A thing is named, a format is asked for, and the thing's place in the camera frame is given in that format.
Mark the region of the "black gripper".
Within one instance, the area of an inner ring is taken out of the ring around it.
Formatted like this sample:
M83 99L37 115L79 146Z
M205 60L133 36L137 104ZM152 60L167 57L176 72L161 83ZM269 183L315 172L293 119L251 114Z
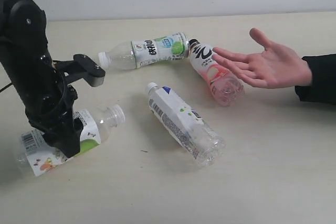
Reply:
M75 54L73 60L41 62L33 81L33 106L26 109L30 125L42 132L45 142L60 150L67 158L80 152L83 123L73 119L77 99L71 83L80 79L91 87L101 86L106 72L89 56Z

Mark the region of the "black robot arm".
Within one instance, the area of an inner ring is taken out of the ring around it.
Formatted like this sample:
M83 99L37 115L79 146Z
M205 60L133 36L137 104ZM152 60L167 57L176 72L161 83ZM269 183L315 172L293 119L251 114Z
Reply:
M33 0L1 0L1 64L24 106L30 125L45 142L71 158L80 152L83 123L73 115L77 91L84 79L103 84L106 72L90 57L53 60L48 51L45 12Z

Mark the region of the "person's open bare hand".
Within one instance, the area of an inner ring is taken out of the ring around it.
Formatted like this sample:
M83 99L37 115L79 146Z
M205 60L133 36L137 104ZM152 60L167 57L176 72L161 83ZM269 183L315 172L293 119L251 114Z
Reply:
M294 50L270 40L257 28L252 28L249 35L264 48L262 52L241 54L215 47L213 59L255 88L280 89L311 85L312 71Z

